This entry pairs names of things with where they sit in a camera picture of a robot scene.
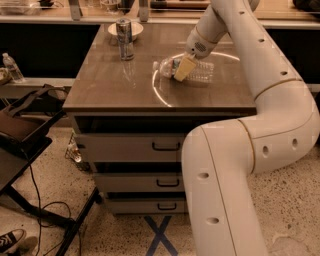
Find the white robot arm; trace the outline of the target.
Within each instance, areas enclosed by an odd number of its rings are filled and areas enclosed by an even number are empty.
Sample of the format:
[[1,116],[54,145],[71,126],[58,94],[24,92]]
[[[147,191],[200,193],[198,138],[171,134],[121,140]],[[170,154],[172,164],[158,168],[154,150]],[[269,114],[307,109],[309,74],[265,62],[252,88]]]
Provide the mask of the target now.
[[319,136],[310,90],[253,14],[259,0],[211,0],[186,50],[207,56],[220,36],[236,47],[256,115],[193,129],[182,173],[197,256],[269,256],[247,177],[305,156]]

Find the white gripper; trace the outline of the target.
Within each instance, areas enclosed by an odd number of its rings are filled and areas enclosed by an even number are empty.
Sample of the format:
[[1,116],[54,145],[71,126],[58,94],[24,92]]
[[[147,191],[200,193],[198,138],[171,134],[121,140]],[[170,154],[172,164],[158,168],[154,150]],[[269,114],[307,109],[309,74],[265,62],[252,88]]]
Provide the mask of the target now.
[[182,82],[197,66],[196,59],[203,59],[210,55],[216,43],[203,39],[196,28],[193,28],[187,38],[185,51],[190,55],[185,55],[179,62],[174,78]]

